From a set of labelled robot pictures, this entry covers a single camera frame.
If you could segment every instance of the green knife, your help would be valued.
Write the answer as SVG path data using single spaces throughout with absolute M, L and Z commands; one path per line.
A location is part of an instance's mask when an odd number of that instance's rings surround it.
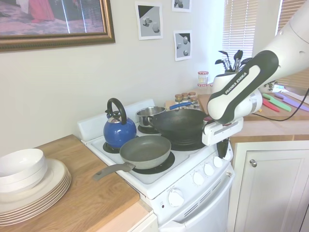
M 272 104 L 278 106 L 279 108 L 281 108 L 281 109 L 283 109 L 283 110 L 286 110 L 286 111 L 288 111 L 288 112 L 291 112 L 291 110 L 292 110 L 290 106 L 288 106 L 288 105 L 282 103 L 281 101 L 275 99 L 274 97 L 272 97 L 272 96 L 270 96 L 270 95 L 268 95 L 268 94 L 263 93 L 263 97 L 266 98 L 266 99 L 268 99 L 270 103 L 272 103 Z

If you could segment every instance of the framed painting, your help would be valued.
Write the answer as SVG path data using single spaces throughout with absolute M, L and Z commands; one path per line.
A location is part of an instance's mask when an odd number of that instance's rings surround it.
M 0 0 L 0 51 L 114 42 L 110 0 Z

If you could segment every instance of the oven handle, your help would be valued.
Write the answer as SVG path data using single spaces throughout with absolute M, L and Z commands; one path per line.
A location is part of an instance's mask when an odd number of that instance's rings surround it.
M 217 194 L 217 196 L 214 197 L 214 200 L 205 209 L 203 209 L 199 214 L 195 215 L 192 219 L 188 220 L 185 223 L 178 223 L 176 221 L 170 221 L 167 224 L 165 224 L 162 228 L 160 228 L 160 232 L 184 232 L 186 229 L 186 225 L 189 226 L 190 224 L 194 223 L 203 214 L 211 210 L 225 196 L 226 192 L 229 191 L 229 189 L 232 186 L 235 174 L 232 174 L 229 177 L 230 179 L 225 185 L 225 187 L 223 188 L 223 190 L 219 194 Z

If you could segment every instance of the stove burner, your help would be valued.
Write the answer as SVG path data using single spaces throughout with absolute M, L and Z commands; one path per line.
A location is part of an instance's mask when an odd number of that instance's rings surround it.
M 146 174 L 146 175 L 161 173 L 161 172 L 164 172 L 165 170 L 169 169 L 173 165 L 174 161 L 175 161 L 175 156 L 172 152 L 170 152 L 169 157 L 163 163 L 161 163 L 159 166 L 151 168 L 151 169 L 136 169 L 136 168 L 134 168 L 133 171 L 135 171 L 136 173 Z
M 189 140 L 171 140 L 169 138 L 167 139 L 170 141 L 172 145 L 171 150 L 173 151 L 195 151 L 205 146 L 205 144 L 202 143 L 201 137 Z
M 140 132 L 144 133 L 144 134 L 159 134 L 159 132 L 153 128 L 153 127 L 141 127 L 138 126 L 137 128 Z
M 108 153 L 111 153 L 111 154 L 119 154 L 120 152 L 120 148 L 114 148 L 112 146 L 110 146 L 107 142 L 105 142 L 103 144 L 103 150 L 108 152 Z

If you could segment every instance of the kettle handle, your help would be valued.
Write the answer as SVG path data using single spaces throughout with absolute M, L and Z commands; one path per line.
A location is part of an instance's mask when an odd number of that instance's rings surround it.
M 126 124 L 126 111 L 124 106 L 121 104 L 121 102 L 117 98 L 111 98 L 107 102 L 107 114 L 109 114 L 111 117 L 114 117 L 114 112 L 112 111 L 112 103 L 115 104 L 117 109 L 120 112 L 121 116 L 121 124 Z

